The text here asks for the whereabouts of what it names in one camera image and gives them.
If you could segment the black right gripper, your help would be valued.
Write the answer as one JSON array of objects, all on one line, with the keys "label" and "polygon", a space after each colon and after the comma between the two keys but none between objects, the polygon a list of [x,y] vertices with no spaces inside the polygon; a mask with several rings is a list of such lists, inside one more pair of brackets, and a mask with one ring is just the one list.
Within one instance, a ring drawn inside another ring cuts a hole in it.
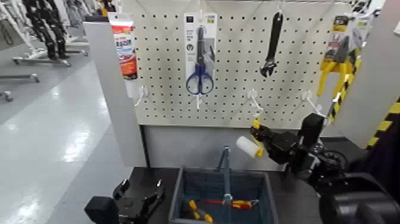
[{"label": "black right gripper", "polygon": [[251,126],[251,135],[262,144],[269,156],[278,164],[288,163],[300,137],[291,132],[274,133],[267,126]]}]

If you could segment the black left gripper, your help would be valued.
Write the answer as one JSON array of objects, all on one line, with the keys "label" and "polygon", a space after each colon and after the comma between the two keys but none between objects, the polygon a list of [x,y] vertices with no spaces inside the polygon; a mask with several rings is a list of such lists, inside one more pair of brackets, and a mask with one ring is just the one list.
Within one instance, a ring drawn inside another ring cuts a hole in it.
[{"label": "black left gripper", "polygon": [[124,197],[130,187],[128,179],[123,179],[113,190],[112,197],[118,201],[118,219],[120,224],[148,223],[165,197],[165,187],[161,179],[157,182],[156,191],[144,199]]}]

